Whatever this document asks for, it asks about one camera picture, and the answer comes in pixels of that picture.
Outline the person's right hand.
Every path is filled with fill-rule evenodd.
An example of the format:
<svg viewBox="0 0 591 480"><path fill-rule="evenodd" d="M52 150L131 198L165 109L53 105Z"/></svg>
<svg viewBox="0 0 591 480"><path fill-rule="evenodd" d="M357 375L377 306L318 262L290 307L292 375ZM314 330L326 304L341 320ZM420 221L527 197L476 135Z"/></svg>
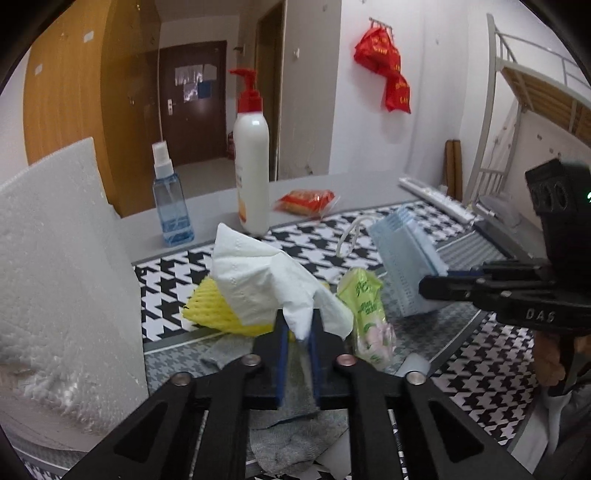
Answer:
<svg viewBox="0 0 591 480"><path fill-rule="evenodd" d="M560 362L559 337L536 331L533 360L538 382L544 387L556 386L565 378L565 368Z"/></svg>

